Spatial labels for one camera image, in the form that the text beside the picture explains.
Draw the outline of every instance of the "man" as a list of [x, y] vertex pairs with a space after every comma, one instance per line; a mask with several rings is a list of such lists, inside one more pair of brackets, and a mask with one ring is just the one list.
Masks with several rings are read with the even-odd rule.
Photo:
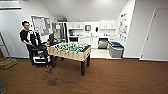
[[25, 43], [27, 46], [27, 49], [29, 51], [30, 61], [32, 65], [34, 65], [33, 56], [38, 54], [37, 53], [38, 50], [43, 50], [46, 63], [48, 63], [48, 59], [47, 59], [48, 54], [46, 51], [46, 47], [41, 46], [40, 35], [38, 32], [29, 30], [29, 27], [30, 27], [29, 25], [30, 24], [27, 21], [22, 22], [22, 26], [24, 27], [24, 29], [20, 32], [20, 38], [21, 38], [21, 41]]

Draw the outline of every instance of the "baseboard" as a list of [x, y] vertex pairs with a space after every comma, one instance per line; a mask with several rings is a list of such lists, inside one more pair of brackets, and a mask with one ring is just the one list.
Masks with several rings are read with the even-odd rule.
[[11, 59], [29, 59], [29, 58], [18, 58], [18, 57], [11, 57]]
[[122, 58], [123, 60], [139, 60], [139, 58]]

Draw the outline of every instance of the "foosball table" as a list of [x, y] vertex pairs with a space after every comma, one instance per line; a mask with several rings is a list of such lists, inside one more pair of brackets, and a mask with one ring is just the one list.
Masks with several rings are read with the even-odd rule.
[[91, 45], [79, 43], [59, 43], [47, 47], [51, 62], [56, 65], [55, 57], [73, 59], [81, 62], [81, 75], [85, 75], [85, 61], [90, 65]]

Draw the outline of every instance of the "wooden table leg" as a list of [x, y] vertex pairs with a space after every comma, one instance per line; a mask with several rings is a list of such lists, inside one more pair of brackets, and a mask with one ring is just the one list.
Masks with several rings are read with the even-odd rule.
[[89, 56], [87, 57], [87, 66], [90, 66], [90, 54], [89, 54]]
[[55, 67], [56, 66], [55, 60], [57, 57], [55, 58], [54, 55], [50, 55], [50, 58], [51, 58], [52, 67]]
[[81, 61], [81, 75], [85, 76], [85, 61]]
[[61, 60], [63, 61], [65, 58], [61, 57]]

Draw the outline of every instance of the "black shirt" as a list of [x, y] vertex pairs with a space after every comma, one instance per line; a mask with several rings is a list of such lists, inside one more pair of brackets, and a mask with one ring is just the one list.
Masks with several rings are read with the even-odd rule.
[[41, 43], [40, 35], [37, 32], [35, 34], [33, 32], [32, 34], [30, 34], [30, 36], [29, 36], [30, 40], [29, 40], [29, 39], [27, 39], [27, 37], [28, 37], [28, 33], [31, 32], [31, 31], [32, 30], [29, 30], [29, 31], [22, 30], [20, 32], [20, 38], [21, 38], [22, 42], [25, 40], [26, 42], [31, 42], [33, 45], [36, 46], [37, 45], [36, 39], [38, 40], [38, 44]]
[[26, 42], [29, 42], [29, 40], [27, 39], [28, 32], [29, 32], [29, 31], [26, 31], [26, 30], [22, 30], [22, 31], [20, 32], [20, 39], [21, 39], [22, 42], [23, 42], [24, 40], [25, 40]]

